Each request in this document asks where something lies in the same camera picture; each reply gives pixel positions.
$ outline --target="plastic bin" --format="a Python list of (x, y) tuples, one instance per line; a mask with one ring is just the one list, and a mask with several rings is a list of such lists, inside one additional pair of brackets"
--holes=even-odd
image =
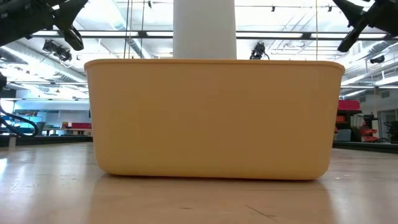
[(342, 65), (114, 59), (85, 69), (106, 172), (307, 180), (328, 168)]

